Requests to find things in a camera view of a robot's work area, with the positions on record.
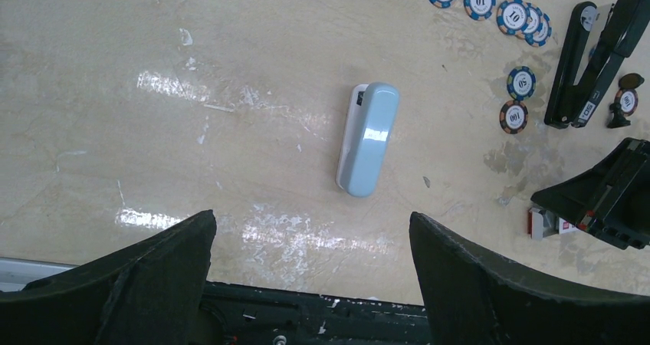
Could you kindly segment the black stapler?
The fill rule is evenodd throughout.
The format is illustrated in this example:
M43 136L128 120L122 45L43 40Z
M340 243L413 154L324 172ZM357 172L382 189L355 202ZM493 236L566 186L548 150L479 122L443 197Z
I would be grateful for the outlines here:
M581 2L572 10L544 123L585 127L649 23L649 0Z

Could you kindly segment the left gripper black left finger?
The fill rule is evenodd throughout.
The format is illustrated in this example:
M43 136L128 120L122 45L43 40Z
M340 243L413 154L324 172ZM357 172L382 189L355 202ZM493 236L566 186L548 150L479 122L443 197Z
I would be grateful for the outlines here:
M186 344L217 231L210 210L1 295L3 344Z

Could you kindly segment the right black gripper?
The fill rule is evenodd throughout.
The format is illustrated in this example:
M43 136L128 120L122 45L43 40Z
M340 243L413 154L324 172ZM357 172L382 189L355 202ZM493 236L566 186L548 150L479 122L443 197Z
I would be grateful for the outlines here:
M649 246L649 141L625 138L593 168L535 192L531 202L625 250Z

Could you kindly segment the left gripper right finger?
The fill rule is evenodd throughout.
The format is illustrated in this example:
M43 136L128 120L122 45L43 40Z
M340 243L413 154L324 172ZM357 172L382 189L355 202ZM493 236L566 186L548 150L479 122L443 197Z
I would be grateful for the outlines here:
M647 344L646 296L534 270L413 212L409 240L435 344Z

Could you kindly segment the red staple box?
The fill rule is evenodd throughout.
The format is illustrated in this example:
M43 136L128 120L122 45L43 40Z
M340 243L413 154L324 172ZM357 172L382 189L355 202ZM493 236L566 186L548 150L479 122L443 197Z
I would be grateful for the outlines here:
M572 232L578 232L579 229L569 223L567 220L560 218L551 211L532 207L528 212L527 234L534 241L541 241L553 235L562 235Z

